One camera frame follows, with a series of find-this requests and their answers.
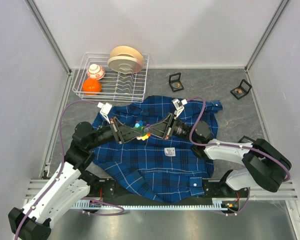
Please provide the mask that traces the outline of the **blue plaid shirt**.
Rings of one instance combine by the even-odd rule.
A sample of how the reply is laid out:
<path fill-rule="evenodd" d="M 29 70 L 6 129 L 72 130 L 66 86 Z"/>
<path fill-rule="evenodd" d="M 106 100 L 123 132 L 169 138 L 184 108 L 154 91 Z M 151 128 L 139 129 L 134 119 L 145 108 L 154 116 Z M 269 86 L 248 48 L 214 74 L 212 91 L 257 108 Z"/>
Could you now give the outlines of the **blue plaid shirt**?
<path fill-rule="evenodd" d="M 141 103 L 113 106 L 108 117 L 117 117 L 129 127 L 134 127 L 137 121 L 152 125 L 174 112 L 172 100 L 172 97 L 152 95 Z M 202 106 L 201 100 L 188 102 L 179 118 L 191 126 Z M 221 110 L 219 100 L 206 102 L 201 117 L 209 125 L 213 138 L 218 133 L 215 114 Z M 214 163 L 197 158 L 191 146 L 189 139 L 175 136 L 164 140 L 151 135 L 147 140 L 133 139 L 125 144 L 111 141 L 93 149 L 93 163 L 131 193 L 151 194 L 157 200 L 174 199 L 177 192 L 199 195 L 204 193 L 203 179 L 211 178 L 214 173 Z M 175 148 L 176 156 L 166 156 L 164 148 Z"/>

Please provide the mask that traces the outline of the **round orange picture brooch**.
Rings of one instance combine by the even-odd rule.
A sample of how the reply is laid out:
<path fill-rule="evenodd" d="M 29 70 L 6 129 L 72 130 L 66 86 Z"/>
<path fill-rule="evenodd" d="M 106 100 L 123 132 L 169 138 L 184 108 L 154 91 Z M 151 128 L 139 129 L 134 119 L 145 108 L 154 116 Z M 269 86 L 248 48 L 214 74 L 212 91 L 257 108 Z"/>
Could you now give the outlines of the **round orange picture brooch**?
<path fill-rule="evenodd" d="M 174 87 L 174 88 L 179 88 L 179 87 L 180 87 L 180 84 L 179 84 L 178 82 L 177 82 L 177 83 L 174 83 L 174 84 L 173 84 L 173 87 Z"/>

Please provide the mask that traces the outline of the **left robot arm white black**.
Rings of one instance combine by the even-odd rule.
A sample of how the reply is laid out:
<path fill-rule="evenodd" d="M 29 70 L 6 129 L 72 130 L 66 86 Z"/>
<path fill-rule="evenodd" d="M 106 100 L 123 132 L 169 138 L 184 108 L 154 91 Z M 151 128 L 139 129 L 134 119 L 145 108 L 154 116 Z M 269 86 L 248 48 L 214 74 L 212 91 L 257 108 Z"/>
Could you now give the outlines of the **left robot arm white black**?
<path fill-rule="evenodd" d="M 96 196 L 99 177 L 87 171 L 94 159 L 92 150 L 111 141 L 119 144 L 141 136 L 141 131 L 112 118 L 109 125 L 95 130 L 89 122 L 79 123 L 70 148 L 44 187 L 21 209 L 8 214 L 16 240 L 46 240 L 55 223 L 80 199 Z"/>

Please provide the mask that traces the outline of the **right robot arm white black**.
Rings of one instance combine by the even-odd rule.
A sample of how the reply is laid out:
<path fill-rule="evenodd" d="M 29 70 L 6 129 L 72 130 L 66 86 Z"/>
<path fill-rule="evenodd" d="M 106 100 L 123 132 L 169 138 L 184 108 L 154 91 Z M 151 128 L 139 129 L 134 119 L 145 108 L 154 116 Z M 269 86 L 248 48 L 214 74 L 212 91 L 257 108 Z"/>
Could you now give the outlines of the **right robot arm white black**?
<path fill-rule="evenodd" d="M 147 126 L 144 132 L 165 140 L 172 136 L 189 139 L 191 150 L 198 158 L 224 160 L 244 166 L 223 176 L 219 191 L 225 197 L 232 196 L 237 190 L 255 186 L 275 193 L 290 178 L 291 162 L 261 138 L 250 143 L 219 141 L 213 138 L 206 122 L 197 120 L 193 126 L 188 126 L 172 113 Z"/>

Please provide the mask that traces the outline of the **white shirt label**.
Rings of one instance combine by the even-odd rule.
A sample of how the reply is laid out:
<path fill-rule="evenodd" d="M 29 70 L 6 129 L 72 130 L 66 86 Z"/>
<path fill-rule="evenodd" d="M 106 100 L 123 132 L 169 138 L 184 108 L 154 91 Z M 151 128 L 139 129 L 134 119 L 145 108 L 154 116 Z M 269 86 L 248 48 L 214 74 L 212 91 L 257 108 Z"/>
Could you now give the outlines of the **white shirt label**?
<path fill-rule="evenodd" d="M 167 157 L 175 157 L 176 156 L 176 150 L 174 147 L 165 147 L 164 148 L 164 154 Z"/>

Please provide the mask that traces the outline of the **black display box centre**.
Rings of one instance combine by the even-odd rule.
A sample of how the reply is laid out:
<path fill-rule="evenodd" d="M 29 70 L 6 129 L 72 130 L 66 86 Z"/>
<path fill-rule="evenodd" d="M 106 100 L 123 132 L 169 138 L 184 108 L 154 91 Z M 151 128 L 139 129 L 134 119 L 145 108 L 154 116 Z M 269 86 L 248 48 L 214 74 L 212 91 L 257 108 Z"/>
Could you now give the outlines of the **black display box centre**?
<path fill-rule="evenodd" d="M 174 88 L 173 87 L 174 83 L 179 83 L 179 88 Z M 184 90 L 184 86 L 183 86 L 183 84 L 181 82 L 181 73 L 180 72 L 174 73 L 174 74 L 170 74 L 169 75 L 169 79 L 168 79 L 168 84 L 169 84 L 172 92 L 174 92 L 174 93 Z"/>

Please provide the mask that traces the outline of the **black display box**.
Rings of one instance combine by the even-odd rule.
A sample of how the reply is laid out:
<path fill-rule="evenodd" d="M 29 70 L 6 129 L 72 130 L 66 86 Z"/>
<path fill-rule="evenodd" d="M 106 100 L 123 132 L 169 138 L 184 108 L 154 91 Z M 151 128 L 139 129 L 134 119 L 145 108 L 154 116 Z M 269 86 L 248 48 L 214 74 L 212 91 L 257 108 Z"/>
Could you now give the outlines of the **black display box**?
<path fill-rule="evenodd" d="M 234 89 L 232 89 L 230 91 L 230 93 L 237 99 L 237 100 L 240 100 L 242 99 L 243 97 L 245 97 L 246 95 L 249 94 L 249 92 L 251 91 L 252 89 L 252 85 L 245 79 L 242 79 L 239 86 L 235 87 Z M 235 89 L 241 89 L 242 90 L 242 94 L 236 94 L 235 93 Z"/>
<path fill-rule="evenodd" d="M 173 87 L 174 83 L 179 83 L 179 88 L 174 88 Z M 184 86 L 183 86 L 183 84 L 181 82 L 181 73 L 180 72 L 174 73 L 174 74 L 170 74 L 169 75 L 169 79 L 168 79 L 168 84 L 169 84 L 172 92 L 174 92 L 174 93 L 184 90 Z"/>
<path fill-rule="evenodd" d="M 246 136 L 246 135 L 244 135 L 244 136 L 238 141 L 238 143 L 242 143 L 242 144 L 246 144 L 246 143 L 254 143 L 254 142 L 255 142 L 254 139 L 252 139 L 252 138 L 250 138 L 250 137 L 248 137 L 248 136 Z"/>

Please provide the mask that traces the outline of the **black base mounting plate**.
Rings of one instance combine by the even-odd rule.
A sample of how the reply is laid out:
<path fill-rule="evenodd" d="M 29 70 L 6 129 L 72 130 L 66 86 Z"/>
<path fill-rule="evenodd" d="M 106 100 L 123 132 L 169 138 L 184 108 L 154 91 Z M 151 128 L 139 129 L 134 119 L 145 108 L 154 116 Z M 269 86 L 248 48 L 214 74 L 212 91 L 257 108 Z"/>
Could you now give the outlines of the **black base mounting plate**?
<path fill-rule="evenodd" d="M 125 189 L 118 182 L 114 180 L 106 180 L 105 182 L 99 182 L 95 184 L 89 194 L 89 198 L 100 198 L 102 201 L 113 204 L 113 205 L 142 205 L 142 204 L 154 204 L 161 203 L 167 205 L 178 205 L 178 204 L 190 204 L 190 203 L 203 203 L 208 204 L 213 199 L 221 199 L 226 201 L 237 201 L 244 199 L 248 196 L 248 188 L 244 187 L 240 190 L 233 190 L 226 185 L 224 181 L 212 181 L 204 179 L 203 190 L 204 193 L 199 195 L 189 195 L 187 192 L 178 191 L 175 198 L 170 200 L 162 199 L 157 200 L 153 194 L 139 195 L 132 193 Z"/>

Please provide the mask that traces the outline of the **white orange patterned bowl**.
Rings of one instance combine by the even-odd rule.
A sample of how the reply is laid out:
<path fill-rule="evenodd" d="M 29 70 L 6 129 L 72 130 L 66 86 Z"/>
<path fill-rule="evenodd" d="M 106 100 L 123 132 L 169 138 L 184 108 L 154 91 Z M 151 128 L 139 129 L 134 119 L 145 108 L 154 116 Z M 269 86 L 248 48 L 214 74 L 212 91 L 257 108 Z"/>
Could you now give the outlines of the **white orange patterned bowl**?
<path fill-rule="evenodd" d="M 90 79 L 100 80 L 105 76 L 105 69 L 98 64 L 91 64 L 87 69 L 87 76 Z"/>

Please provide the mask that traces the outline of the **beige plate front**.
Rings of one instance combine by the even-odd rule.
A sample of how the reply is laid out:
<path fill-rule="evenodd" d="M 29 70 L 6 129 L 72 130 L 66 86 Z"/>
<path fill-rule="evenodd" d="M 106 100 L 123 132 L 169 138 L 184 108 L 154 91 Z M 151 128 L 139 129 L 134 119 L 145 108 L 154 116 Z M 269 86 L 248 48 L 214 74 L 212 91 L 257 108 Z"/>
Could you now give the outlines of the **beige plate front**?
<path fill-rule="evenodd" d="M 108 67 L 125 75 L 136 74 L 143 69 L 143 62 L 130 56 L 114 56 L 107 61 Z"/>

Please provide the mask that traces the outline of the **beige plate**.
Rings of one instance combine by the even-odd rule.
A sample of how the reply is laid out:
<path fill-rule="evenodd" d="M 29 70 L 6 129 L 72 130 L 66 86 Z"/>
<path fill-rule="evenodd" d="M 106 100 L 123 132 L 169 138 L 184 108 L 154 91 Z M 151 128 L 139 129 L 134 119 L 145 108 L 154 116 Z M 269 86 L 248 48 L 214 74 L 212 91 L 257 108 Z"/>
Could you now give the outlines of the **beige plate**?
<path fill-rule="evenodd" d="M 143 62 L 130 56 L 114 56 L 107 61 L 108 67 L 125 75 L 136 74 L 143 69 Z"/>
<path fill-rule="evenodd" d="M 125 46 L 125 45 L 117 46 L 109 54 L 110 58 L 118 57 L 118 56 L 132 57 L 141 61 L 142 63 L 144 62 L 143 55 L 138 50 L 130 46 Z"/>

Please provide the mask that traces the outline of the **black display box near right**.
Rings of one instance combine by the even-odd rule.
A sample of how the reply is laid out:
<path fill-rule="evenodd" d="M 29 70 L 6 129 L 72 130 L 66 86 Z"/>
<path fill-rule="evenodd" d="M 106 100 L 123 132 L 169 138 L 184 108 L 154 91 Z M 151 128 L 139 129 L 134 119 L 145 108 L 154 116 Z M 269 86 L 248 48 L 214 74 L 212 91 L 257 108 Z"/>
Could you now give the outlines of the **black display box near right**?
<path fill-rule="evenodd" d="M 250 138 L 250 137 L 248 137 L 248 136 L 246 136 L 246 135 L 244 135 L 244 136 L 238 141 L 238 143 L 242 143 L 242 144 L 246 144 L 246 143 L 254 143 L 254 142 L 255 142 L 254 139 L 252 139 L 252 138 Z"/>

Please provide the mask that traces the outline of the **beige plate rear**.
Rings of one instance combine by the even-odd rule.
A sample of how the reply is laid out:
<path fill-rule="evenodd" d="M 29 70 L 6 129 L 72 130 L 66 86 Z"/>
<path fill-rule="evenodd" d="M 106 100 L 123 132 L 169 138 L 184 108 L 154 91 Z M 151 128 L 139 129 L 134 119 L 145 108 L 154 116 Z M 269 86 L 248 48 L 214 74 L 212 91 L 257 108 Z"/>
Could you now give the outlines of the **beige plate rear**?
<path fill-rule="evenodd" d="M 125 45 L 117 46 L 109 54 L 110 58 L 118 57 L 118 56 L 132 57 L 141 61 L 142 63 L 144 62 L 143 55 L 138 50 L 130 46 L 125 46 Z"/>

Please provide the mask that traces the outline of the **black display box far right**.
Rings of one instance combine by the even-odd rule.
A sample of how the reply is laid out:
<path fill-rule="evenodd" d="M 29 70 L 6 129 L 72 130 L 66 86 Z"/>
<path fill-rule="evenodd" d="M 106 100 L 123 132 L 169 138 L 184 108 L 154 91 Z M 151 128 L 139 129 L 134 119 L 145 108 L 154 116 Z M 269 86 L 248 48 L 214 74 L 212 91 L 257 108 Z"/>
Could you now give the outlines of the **black display box far right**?
<path fill-rule="evenodd" d="M 251 91 L 252 89 L 252 85 L 245 79 L 242 79 L 239 86 L 235 87 L 234 89 L 232 89 L 230 91 L 230 93 L 237 99 L 237 100 L 240 100 L 242 99 L 243 97 L 245 97 L 246 95 L 249 94 L 249 92 Z M 241 89 L 242 90 L 242 94 L 236 94 L 235 93 L 235 89 Z"/>

